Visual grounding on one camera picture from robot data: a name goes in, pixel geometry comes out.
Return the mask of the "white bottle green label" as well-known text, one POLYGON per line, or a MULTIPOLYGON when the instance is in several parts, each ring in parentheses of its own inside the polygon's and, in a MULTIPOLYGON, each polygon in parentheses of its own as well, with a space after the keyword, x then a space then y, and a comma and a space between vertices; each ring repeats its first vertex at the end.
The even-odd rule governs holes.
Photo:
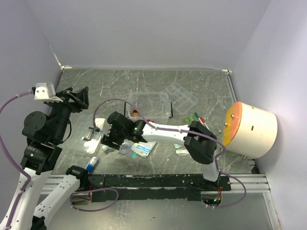
POLYGON ((107 151, 109 149, 109 146, 106 146, 106 145, 101 145, 101 149, 103 151, 107 151))

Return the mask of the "white blue gauze packet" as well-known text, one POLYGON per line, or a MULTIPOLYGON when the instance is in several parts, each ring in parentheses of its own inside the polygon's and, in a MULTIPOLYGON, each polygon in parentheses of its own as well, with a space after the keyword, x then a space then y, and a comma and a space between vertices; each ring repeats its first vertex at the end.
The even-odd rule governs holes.
POLYGON ((146 158, 149 156, 151 150, 156 145, 156 142, 138 142, 134 143, 131 147, 131 150, 135 152, 140 157, 146 158))

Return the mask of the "brown medicine bottle orange cap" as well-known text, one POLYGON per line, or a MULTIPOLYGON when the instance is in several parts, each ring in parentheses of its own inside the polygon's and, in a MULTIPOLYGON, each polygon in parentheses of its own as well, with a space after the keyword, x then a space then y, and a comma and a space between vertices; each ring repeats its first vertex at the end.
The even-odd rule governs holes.
POLYGON ((132 117, 139 117, 140 116, 140 114, 139 114, 139 112, 136 108, 134 108, 133 111, 131 112, 131 116, 132 117))

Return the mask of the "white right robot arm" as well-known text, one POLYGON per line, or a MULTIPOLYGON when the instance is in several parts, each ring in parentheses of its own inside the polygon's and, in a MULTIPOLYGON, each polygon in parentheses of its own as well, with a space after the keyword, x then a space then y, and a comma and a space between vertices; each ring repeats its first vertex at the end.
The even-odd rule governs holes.
POLYGON ((133 143, 168 142, 184 146, 191 158, 202 166, 204 187, 212 191, 220 185, 215 158, 219 141, 199 121, 169 126, 143 119, 132 121, 123 114, 113 112, 107 119, 94 119, 93 124, 102 134, 101 143, 114 149, 120 149, 126 140, 133 143))

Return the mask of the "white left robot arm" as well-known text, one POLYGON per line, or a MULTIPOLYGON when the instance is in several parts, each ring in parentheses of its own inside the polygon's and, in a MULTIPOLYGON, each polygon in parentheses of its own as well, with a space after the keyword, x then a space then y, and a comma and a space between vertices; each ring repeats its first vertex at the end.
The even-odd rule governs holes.
POLYGON ((71 166, 60 185, 41 203, 38 200, 44 184, 51 175, 62 152, 67 128, 71 128, 70 115, 89 107, 89 88, 74 92, 67 88, 56 93, 53 86, 37 84, 31 90, 14 95, 1 105, 33 94, 36 100, 51 107, 51 114, 40 111, 30 113, 24 120, 22 134, 27 147, 20 164, 12 158, 4 143, 0 147, 6 158, 19 173, 19 181, 9 209, 0 224, 2 230, 45 230, 63 202, 75 191, 90 187, 89 172, 79 166, 71 166))

